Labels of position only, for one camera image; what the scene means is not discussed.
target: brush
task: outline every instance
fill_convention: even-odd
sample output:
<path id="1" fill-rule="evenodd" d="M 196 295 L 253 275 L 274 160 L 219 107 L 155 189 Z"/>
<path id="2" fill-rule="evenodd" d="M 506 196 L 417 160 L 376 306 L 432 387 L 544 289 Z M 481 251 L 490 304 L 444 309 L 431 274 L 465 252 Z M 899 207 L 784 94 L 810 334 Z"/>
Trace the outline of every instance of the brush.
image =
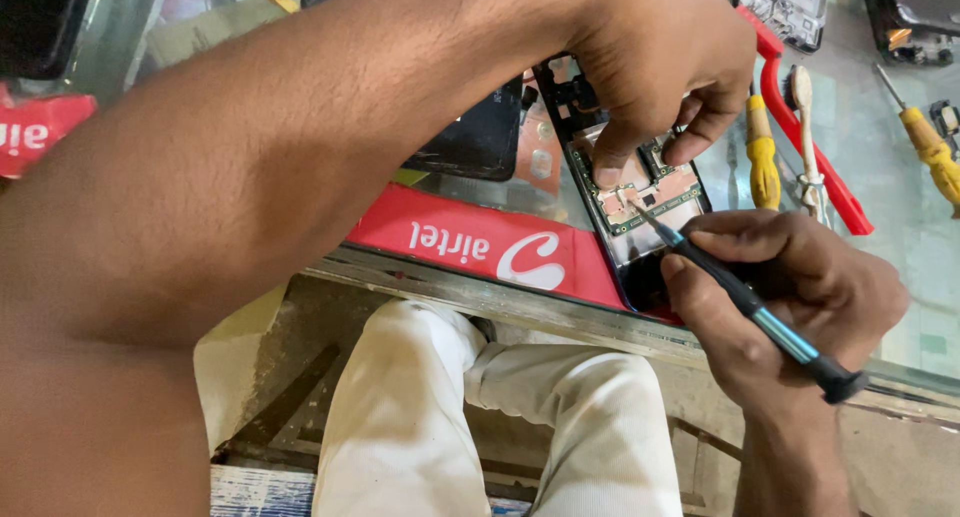
<path id="1" fill-rule="evenodd" d="M 802 186 L 800 200 L 810 216 L 820 224 L 830 226 L 827 219 L 827 194 L 824 192 L 824 176 L 817 169 L 813 149 L 813 131 L 810 112 L 813 108 L 813 84 L 810 73 L 804 67 L 794 65 L 783 80 L 783 101 L 791 110 L 799 112 L 800 156 L 803 158 L 803 173 L 797 178 Z"/>

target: fingernail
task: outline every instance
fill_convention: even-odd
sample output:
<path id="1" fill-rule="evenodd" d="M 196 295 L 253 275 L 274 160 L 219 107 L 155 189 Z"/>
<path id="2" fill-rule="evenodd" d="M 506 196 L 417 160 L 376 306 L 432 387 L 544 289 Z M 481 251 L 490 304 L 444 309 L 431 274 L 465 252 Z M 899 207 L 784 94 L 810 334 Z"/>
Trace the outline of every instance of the fingernail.
<path id="1" fill-rule="evenodd" d="M 689 234 L 690 241 L 702 247 L 706 243 L 711 243 L 717 238 L 717 234 L 702 229 L 693 230 Z"/>
<path id="2" fill-rule="evenodd" d="M 663 280 L 672 280 L 677 274 L 684 270 L 686 266 L 684 261 L 677 254 L 667 254 L 660 263 L 660 272 L 663 274 Z"/>
<path id="3" fill-rule="evenodd" d="M 594 179 L 600 188 L 614 188 L 620 180 L 620 170 L 617 168 L 598 168 L 596 174 L 594 174 Z"/>

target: finger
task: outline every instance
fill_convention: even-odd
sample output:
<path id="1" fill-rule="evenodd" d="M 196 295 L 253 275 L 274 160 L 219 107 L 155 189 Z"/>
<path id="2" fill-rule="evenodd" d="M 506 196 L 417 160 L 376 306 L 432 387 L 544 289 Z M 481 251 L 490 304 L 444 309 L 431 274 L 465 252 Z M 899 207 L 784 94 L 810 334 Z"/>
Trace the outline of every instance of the finger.
<path id="1" fill-rule="evenodd" d="M 717 361 L 758 362 L 772 343 L 740 314 L 713 277 L 678 254 L 660 263 L 670 305 L 697 336 L 707 357 Z"/>
<path id="2" fill-rule="evenodd" d="M 804 277 L 824 277 L 838 260 L 854 251 L 816 219 L 794 211 L 735 233 L 690 232 L 690 241 L 727 262 L 762 262 L 777 258 Z"/>
<path id="3" fill-rule="evenodd" d="M 602 189 L 613 189 L 627 158 L 640 145 L 665 133 L 673 126 L 680 108 L 676 102 L 634 103 L 610 111 L 606 124 L 593 148 L 593 182 Z"/>
<path id="4" fill-rule="evenodd" d="M 700 108 L 704 105 L 700 99 L 694 97 L 693 95 L 687 95 L 683 101 L 679 104 L 679 115 L 677 116 L 676 125 L 683 127 L 684 125 L 689 125 L 693 118 L 697 117 L 697 114 L 700 113 Z"/>
<path id="5" fill-rule="evenodd" d="M 702 102 L 690 125 L 677 137 L 663 160 L 671 166 L 680 166 L 702 154 L 727 130 L 743 109 L 746 86 L 739 83 L 721 85 L 719 82 L 691 93 Z"/>
<path id="6" fill-rule="evenodd" d="M 741 209 L 739 211 L 714 211 L 698 215 L 683 225 L 682 232 L 689 235 L 695 230 L 712 233 L 740 233 L 748 228 L 766 223 L 779 215 L 771 209 Z"/>

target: yellow screwdriver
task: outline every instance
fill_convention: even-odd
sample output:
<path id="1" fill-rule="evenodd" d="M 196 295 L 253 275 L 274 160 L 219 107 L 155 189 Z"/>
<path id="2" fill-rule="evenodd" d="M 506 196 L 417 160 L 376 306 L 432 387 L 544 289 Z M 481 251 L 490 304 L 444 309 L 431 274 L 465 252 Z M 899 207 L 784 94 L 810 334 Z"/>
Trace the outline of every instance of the yellow screwdriver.
<path id="1" fill-rule="evenodd" d="M 780 174 L 774 165 L 774 136 L 767 118 L 763 97 L 750 83 L 747 101 L 747 157 L 750 158 L 750 194 L 753 205 L 760 209 L 780 208 Z"/>
<path id="2" fill-rule="evenodd" d="M 896 103 L 903 110 L 899 114 L 900 121 L 907 135 L 910 136 L 910 142 L 917 150 L 920 162 L 930 166 L 933 184 L 937 185 L 940 194 L 953 204 L 954 219 L 960 219 L 960 164 L 953 161 L 954 152 L 916 107 L 906 106 L 904 99 L 901 99 L 893 83 L 887 78 L 887 73 L 883 72 L 883 68 L 877 63 L 873 66 L 876 67 L 883 83 L 893 93 Z"/>

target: leg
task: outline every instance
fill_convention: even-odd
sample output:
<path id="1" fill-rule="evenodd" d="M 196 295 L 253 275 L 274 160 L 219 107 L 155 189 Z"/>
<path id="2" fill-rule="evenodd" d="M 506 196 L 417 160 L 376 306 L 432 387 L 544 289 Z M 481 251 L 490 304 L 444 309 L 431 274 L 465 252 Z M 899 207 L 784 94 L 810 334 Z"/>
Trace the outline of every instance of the leg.
<path id="1" fill-rule="evenodd" d="M 486 341 L 452 310 L 392 301 L 370 316 L 330 405 L 313 514 L 490 514 L 464 418 Z"/>
<path id="2" fill-rule="evenodd" d="M 664 400 L 643 357 L 588 346 L 493 343 L 465 382 L 467 402 L 556 428 L 536 517 L 680 517 Z"/>

